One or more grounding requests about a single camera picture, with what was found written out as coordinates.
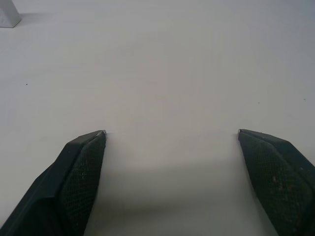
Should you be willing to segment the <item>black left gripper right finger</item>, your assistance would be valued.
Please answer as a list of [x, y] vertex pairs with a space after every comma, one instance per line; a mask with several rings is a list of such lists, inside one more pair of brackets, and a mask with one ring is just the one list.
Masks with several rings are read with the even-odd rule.
[[253, 190], [279, 236], [315, 236], [315, 166], [289, 141], [238, 132]]

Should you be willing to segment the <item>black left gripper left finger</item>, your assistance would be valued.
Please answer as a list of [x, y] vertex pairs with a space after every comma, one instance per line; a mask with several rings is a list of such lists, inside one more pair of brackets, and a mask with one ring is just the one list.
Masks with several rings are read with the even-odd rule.
[[98, 191], [107, 133], [68, 142], [29, 187], [0, 236], [83, 236]]

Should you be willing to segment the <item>white block stand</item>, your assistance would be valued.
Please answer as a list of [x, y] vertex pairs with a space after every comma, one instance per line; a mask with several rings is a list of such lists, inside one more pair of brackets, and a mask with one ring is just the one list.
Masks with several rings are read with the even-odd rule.
[[12, 0], [0, 0], [0, 28], [14, 28], [21, 19]]

